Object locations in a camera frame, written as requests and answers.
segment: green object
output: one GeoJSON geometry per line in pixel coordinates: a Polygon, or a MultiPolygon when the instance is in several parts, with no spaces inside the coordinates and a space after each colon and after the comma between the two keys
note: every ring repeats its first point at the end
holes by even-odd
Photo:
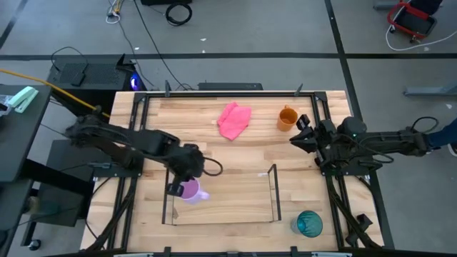
{"type": "Polygon", "coordinates": [[[322,219],[314,211],[303,211],[292,220],[291,228],[297,234],[314,238],[322,233],[322,219]]]}
{"type": "Polygon", "coordinates": [[[8,105],[15,107],[14,110],[22,114],[37,94],[38,90],[31,86],[27,86],[14,95],[13,98],[9,99],[8,105]]]}

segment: yellow cable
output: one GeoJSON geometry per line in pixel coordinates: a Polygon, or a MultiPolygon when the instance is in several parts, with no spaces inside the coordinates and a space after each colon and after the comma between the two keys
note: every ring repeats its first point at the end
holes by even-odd
{"type": "MultiPolygon", "coordinates": [[[[88,108],[90,108],[92,110],[96,109],[95,106],[93,106],[91,104],[88,104],[85,101],[82,101],[81,99],[79,99],[76,96],[70,94],[69,92],[67,92],[67,91],[59,88],[58,86],[55,86],[55,85],[53,85],[53,84],[51,84],[48,81],[45,81],[43,79],[38,79],[38,78],[35,78],[33,76],[27,76],[27,75],[19,74],[19,73],[13,72],[13,71],[7,71],[6,69],[0,69],[0,72],[3,72],[5,74],[10,74],[10,75],[13,75],[13,76],[18,76],[18,77],[23,78],[23,79],[30,79],[30,80],[33,80],[33,81],[37,81],[37,82],[43,83],[43,84],[45,84],[47,86],[50,86],[53,90],[58,91],[58,92],[60,92],[60,93],[62,93],[64,95],[68,96],[69,98],[77,101],[78,103],[84,105],[85,107],[88,107],[88,108]]],[[[104,112],[102,112],[101,114],[103,114],[105,117],[109,118],[109,114],[106,114],[104,112]]]]}
{"type": "Polygon", "coordinates": [[[117,4],[116,4],[116,8],[114,9],[114,11],[119,14],[119,12],[121,12],[121,0],[118,0],[117,1],[117,4]]]}

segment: table leg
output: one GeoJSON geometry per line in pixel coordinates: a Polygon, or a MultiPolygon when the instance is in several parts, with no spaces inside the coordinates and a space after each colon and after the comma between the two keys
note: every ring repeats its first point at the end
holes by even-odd
{"type": "Polygon", "coordinates": [[[91,197],[92,190],[94,189],[93,184],[90,182],[86,182],[77,177],[56,171],[53,168],[49,168],[29,159],[26,159],[24,162],[21,176],[77,193],[84,196],[87,200],[91,197]]]}

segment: gray floor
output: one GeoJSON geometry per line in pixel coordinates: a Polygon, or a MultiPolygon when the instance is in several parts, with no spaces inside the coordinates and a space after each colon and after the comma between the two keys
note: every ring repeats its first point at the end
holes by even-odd
{"type": "MultiPolygon", "coordinates": [[[[392,51],[384,35],[386,12],[376,12],[369,0],[332,0],[346,53],[392,51]]],[[[0,0],[0,31],[6,28],[19,5],[18,0],[0,0]]],[[[107,1],[29,0],[0,55],[51,54],[73,46],[84,54],[131,53],[118,25],[106,24],[107,1]]],[[[308,52],[336,53],[326,7],[322,0],[194,0],[194,17],[188,25],[169,26],[163,16],[146,6],[140,9],[159,50],[168,54],[308,52]]],[[[457,3],[445,0],[436,14],[438,25],[429,39],[455,31],[453,15],[457,3]]],[[[134,3],[126,0],[121,23],[138,54],[156,53],[134,3]]],[[[401,34],[389,34],[398,48],[410,46],[401,34]]],[[[442,44],[406,53],[455,53],[457,36],[442,44]]],[[[74,54],[65,51],[63,54],[74,54]]],[[[176,88],[158,60],[139,63],[156,85],[165,79],[176,88]]],[[[181,82],[254,81],[265,89],[345,90],[338,59],[174,59],[167,60],[181,82]]],[[[363,117],[371,131],[399,130],[419,116],[435,116],[441,126],[455,118],[457,99],[406,98],[407,86],[445,86],[455,81],[457,59],[437,60],[348,60],[363,117]]],[[[50,61],[0,61],[0,67],[45,79],[50,61]]],[[[2,84],[35,84],[0,74],[2,84]]],[[[62,131],[74,120],[66,109],[50,104],[43,124],[62,131]]],[[[59,134],[40,127],[29,157],[46,163],[52,140],[59,134]]],[[[394,243],[398,249],[457,253],[457,158],[447,149],[423,158],[394,156],[378,174],[394,243]]],[[[45,256],[70,253],[79,248],[83,223],[75,228],[38,225],[35,237],[44,244],[39,251],[19,247],[24,227],[18,229],[10,256],[45,256]]]]}

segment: black stripe on floor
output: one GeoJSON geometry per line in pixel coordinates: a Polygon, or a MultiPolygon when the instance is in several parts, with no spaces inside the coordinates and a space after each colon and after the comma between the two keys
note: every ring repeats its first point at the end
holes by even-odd
{"type": "Polygon", "coordinates": [[[17,7],[16,12],[14,13],[13,17],[11,18],[11,20],[9,21],[5,30],[3,31],[3,34],[0,36],[0,49],[3,47],[6,40],[8,39],[9,34],[13,30],[14,25],[16,25],[16,22],[19,19],[19,17],[21,16],[21,13],[24,10],[24,7],[26,6],[28,1],[29,0],[21,0],[21,3],[19,3],[19,6],[17,7]]]}
{"type": "MultiPolygon", "coordinates": [[[[121,54],[86,54],[88,59],[118,58],[121,54]]],[[[457,59],[455,54],[332,54],[332,53],[210,53],[210,54],[162,54],[164,59],[457,59]]],[[[58,55],[59,58],[71,58],[76,55],[58,55]]],[[[126,58],[138,60],[157,60],[158,54],[127,54],[126,58]]],[[[48,61],[51,55],[0,55],[0,61],[48,61]]]]}
{"type": "MultiPolygon", "coordinates": [[[[340,36],[340,32],[338,30],[338,25],[336,23],[336,17],[333,12],[331,0],[325,0],[325,3],[326,3],[326,8],[327,8],[328,19],[329,19],[330,25],[331,25],[331,30],[333,32],[333,38],[335,39],[336,49],[337,49],[338,55],[340,57],[339,59],[340,59],[341,69],[343,70],[344,81],[346,82],[346,88],[348,91],[349,100],[350,100],[351,107],[352,107],[352,112],[355,117],[362,119],[362,113],[360,110],[360,106],[358,105],[356,89],[354,88],[351,72],[349,71],[349,65],[348,65],[348,60],[347,60],[349,55],[346,55],[344,53],[343,42],[341,41],[341,36],[340,36]]],[[[373,194],[373,197],[375,199],[377,199],[377,201],[375,201],[376,213],[378,214],[379,226],[381,228],[384,246],[387,248],[394,248],[391,228],[388,225],[386,208],[384,206],[384,202],[382,199],[381,188],[378,183],[378,177],[377,177],[377,174],[375,171],[373,173],[371,173],[370,175],[371,175],[370,181],[375,182],[375,183],[372,183],[372,194],[373,194]]]]}

